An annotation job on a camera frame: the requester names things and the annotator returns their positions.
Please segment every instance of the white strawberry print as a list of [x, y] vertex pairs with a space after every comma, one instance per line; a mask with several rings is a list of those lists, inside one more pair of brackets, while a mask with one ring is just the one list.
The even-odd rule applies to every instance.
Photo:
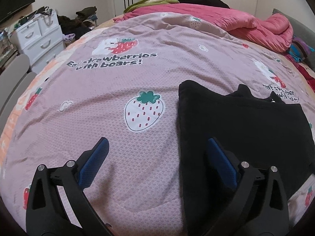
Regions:
[[200, 26], [201, 26], [201, 19], [190, 17], [190, 28], [196, 30], [196, 29], [199, 29]]
[[125, 122], [132, 131], [142, 131], [153, 126], [165, 110], [160, 95], [153, 91], [139, 92], [125, 107]]

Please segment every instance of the bedroom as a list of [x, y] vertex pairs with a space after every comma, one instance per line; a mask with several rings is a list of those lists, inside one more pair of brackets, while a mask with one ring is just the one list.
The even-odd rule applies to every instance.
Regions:
[[314, 0], [35, 0], [1, 26], [41, 6], [97, 27], [59, 54], [54, 12], [14, 31], [52, 52], [0, 74], [6, 235], [314, 233]]

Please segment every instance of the pink bedsheet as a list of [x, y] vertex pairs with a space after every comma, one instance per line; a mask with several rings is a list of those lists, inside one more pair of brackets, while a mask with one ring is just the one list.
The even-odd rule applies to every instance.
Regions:
[[231, 35], [254, 42], [275, 52], [285, 52], [292, 43], [293, 28], [289, 20], [278, 13], [262, 21], [251, 14], [234, 9], [180, 3], [138, 8], [125, 14], [122, 18], [114, 20], [118, 23], [153, 12], [190, 14], [215, 24]]

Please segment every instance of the silver screw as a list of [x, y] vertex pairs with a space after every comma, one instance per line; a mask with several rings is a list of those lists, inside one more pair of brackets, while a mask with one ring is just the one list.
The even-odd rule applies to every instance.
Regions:
[[41, 165], [39, 165], [39, 166], [37, 167], [37, 169], [38, 169], [39, 171], [44, 170], [44, 168], [45, 168], [45, 165], [43, 165], [43, 164], [41, 164]]
[[242, 165], [243, 168], [248, 168], [249, 167], [249, 163], [247, 161], [243, 161], [241, 163], [241, 165]]
[[75, 164], [75, 161], [74, 160], [70, 160], [70, 161], [68, 161], [67, 162], [67, 167], [73, 167], [74, 166], [74, 164]]
[[273, 172], [277, 172], [278, 171], [278, 169], [277, 169], [277, 167], [276, 166], [271, 166], [271, 168], [270, 168]]

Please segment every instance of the pink comforter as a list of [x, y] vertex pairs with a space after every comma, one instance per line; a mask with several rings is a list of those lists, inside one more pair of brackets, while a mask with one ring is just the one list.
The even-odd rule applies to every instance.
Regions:
[[285, 52], [292, 43], [293, 28], [289, 20], [278, 13], [263, 21], [251, 14], [234, 9], [180, 3], [138, 8], [122, 18], [115, 19], [115, 22], [154, 12], [190, 14], [215, 24], [233, 36], [254, 42], [275, 52]]

